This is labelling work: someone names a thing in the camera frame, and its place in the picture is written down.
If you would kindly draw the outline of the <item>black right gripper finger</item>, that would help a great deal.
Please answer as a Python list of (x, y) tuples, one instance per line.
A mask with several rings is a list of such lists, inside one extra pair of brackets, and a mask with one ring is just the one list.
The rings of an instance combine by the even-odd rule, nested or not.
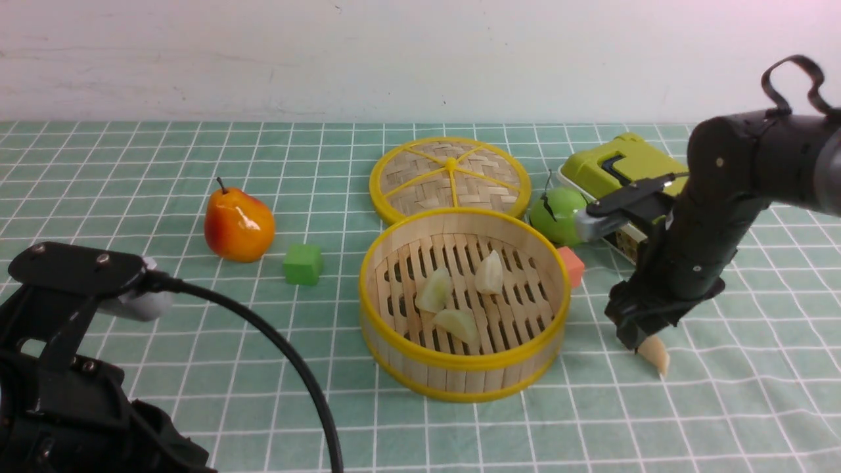
[(616, 336), (628, 350), (637, 353), (650, 335), (637, 321), (623, 321), (616, 327)]

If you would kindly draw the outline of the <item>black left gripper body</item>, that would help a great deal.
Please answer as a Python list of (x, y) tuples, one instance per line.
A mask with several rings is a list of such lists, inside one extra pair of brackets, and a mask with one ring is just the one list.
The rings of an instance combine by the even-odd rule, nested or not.
[(76, 359), (103, 300), (138, 287), (142, 257), (43, 242), (13, 258), (18, 290), (2, 305), (2, 363), (15, 413), (47, 421), (127, 421), (122, 371)]

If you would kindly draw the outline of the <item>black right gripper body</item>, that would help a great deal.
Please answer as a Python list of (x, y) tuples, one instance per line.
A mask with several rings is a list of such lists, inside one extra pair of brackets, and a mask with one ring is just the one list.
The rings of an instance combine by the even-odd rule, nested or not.
[(640, 267), (627, 281), (614, 285), (604, 314), (617, 327), (637, 321), (652, 336), (677, 323), (726, 287), (721, 278), (726, 265), (658, 263)]

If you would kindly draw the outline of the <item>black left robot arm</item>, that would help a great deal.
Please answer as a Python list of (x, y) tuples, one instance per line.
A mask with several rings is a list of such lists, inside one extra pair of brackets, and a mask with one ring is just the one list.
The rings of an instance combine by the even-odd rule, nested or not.
[(40, 242), (8, 267), (2, 305), (3, 472), (207, 472), (208, 452), (156, 406), (129, 400), (124, 371), (79, 353), (97, 312), (159, 318), (150, 257)]

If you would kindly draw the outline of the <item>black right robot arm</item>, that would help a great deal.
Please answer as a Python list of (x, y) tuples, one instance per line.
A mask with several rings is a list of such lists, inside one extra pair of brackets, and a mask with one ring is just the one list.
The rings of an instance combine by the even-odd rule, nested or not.
[(770, 204), (839, 216), (839, 114), (757, 111), (703, 121), (691, 133), (687, 165), (676, 197), (664, 194), (673, 179), (666, 174), (587, 209), (622, 215), (647, 235), (634, 274), (613, 286), (606, 307), (630, 350), (724, 290), (724, 267)]

